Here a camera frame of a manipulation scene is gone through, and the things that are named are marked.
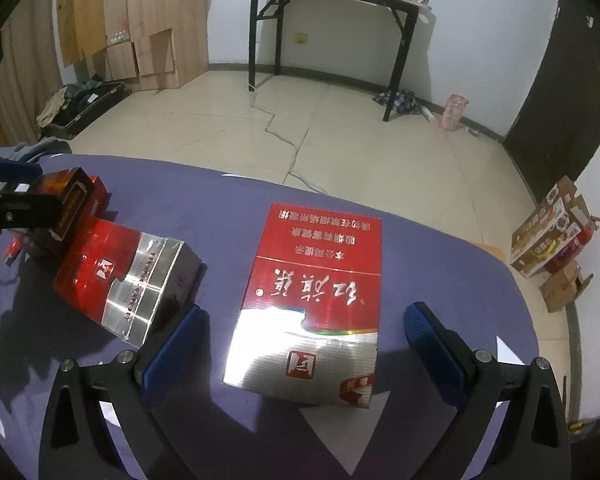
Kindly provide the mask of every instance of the cigarette pack logo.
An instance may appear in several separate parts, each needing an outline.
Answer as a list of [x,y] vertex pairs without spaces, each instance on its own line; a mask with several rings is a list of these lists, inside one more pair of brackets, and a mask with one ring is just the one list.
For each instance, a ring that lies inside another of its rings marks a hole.
[[315,354],[292,350],[286,360],[286,374],[296,379],[313,379]]
[[105,260],[104,258],[98,262],[98,267],[96,270],[96,276],[98,276],[101,280],[108,280],[113,272],[114,263],[109,260]]

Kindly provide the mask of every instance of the brown door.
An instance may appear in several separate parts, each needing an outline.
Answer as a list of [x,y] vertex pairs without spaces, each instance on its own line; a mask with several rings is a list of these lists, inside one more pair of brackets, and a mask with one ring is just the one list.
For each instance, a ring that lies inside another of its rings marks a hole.
[[544,59],[504,140],[540,200],[562,176],[576,180],[600,145],[600,15],[559,0]]

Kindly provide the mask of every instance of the wall outlet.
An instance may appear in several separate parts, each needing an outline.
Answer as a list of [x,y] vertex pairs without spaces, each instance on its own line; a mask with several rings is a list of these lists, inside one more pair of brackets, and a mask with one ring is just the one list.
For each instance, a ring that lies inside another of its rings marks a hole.
[[294,43],[297,43],[298,45],[306,45],[309,43],[309,36],[307,34],[302,34],[302,32],[296,32]]

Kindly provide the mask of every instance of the cloth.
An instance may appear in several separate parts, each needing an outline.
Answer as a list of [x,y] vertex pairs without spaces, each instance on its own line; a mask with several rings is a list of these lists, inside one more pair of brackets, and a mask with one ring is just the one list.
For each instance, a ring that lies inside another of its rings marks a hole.
[[[464,240],[346,200],[181,164],[93,155],[40,163],[45,172],[81,166],[97,174],[112,194],[109,209],[118,212],[117,223],[184,240],[204,261],[195,301],[210,316],[206,336],[167,401],[154,410],[200,480],[410,478],[456,412],[443,404],[410,351],[402,314],[413,301],[425,301],[473,349],[496,355],[499,337],[525,363],[538,355],[531,316],[509,269]],[[309,407],[222,383],[272,202],[382,219],[378,364],[369,410]],[[2,253],[10,241],[0,237],[0,443],[34,480],[59,364],[67,357],[81,366],[110,362],[128,347],[62,302],[52,288],[52,266],[22,257],[5,266]],[[466,478],[487,460],[505,412],[506,404],[496,409]],[[120,428],[108,427],[129,474],[144,478]]]
[[33,146],[21,142],[16,146],[0,146],[0,156],[19,162],[37,162],[43,155],[53,153],[71,153],[71,147],[65,140],[57,137],[45,137]]
[[[386,106],[389,102],[389,92],[382,92],[373,97],[379,105]],[[398,90],[395,94],[394,110],[403,115],[419,115],[422,113],[420,103],[416,101],[416,95],[411,90]]]
[[46,102],[45,109],[42,110],[38,117],[36,117],[36,122],[40,128],[44,128],[48,124],[51,124],[62,106],[64,106],[64,95],[66,94],[66,91],[67,87],[63,86],[51,96],[49,101]]
[[84,83],[67,85],[64,106],[56,115],[54,124],[67,126],[78,114],[83,113],[94,102],[91,97],[93,94],[100,97],[106,92],[101,88],[102,85],[103,81],[97,74]]

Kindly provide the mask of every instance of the blue gripper pad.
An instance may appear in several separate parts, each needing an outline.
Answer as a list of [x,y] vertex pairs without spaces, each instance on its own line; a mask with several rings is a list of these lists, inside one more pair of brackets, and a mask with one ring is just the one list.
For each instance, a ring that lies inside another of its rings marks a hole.
[[464,371],[415,303],[404,311],[404,333],[409,345],[418,353],[442,400],[445,404],[461,409],[466,404]]
[[193,305],[142,375],[142,403],[145,406],[153,407],[166,398],[197,348],[205,325],[204,312]]

